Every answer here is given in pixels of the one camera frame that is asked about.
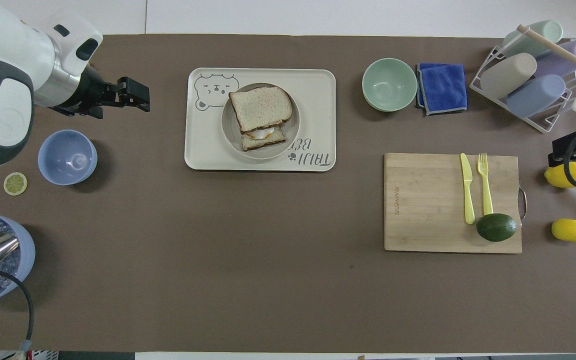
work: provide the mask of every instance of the sandwich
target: sandwich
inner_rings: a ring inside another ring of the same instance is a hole
[[[243,151],[286,141],[281,125],[290,120],[293,106],[283,89],[260,87],[228,96],[237,117]]]

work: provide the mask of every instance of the blue cloth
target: blue cloth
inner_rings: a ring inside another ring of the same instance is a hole
[[[419,105],[425,114],[462,112],[468,109],[466,73],[462,64],[418,65]]]

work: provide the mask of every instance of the lime slice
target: lime slice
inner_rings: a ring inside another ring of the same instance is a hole
[[[26,191],[28,179],[23,173],[13,172],[4,180],[4,190],[12,196],[18,196]]]

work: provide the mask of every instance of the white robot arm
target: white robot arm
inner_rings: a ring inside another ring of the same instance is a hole
[[[35,29],[0,5],[0,165],[25,145],[33,104],[98,119],[101,106],[150,111],[146,86],[129,77],[110,84],[88,65],[102,34],[81,16],[59,14]]]

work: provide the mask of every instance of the knife blade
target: knife blade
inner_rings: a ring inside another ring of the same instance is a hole
[[[468,157],[466,157],[465,153],[460,153],[459,157],[461,158],[461,175],[463,177],[464,214],[466,224],[474,224],[475,210],[473,209],[473,197],[471,196],[473,170],[471,170],[471,164],[468,162]]]

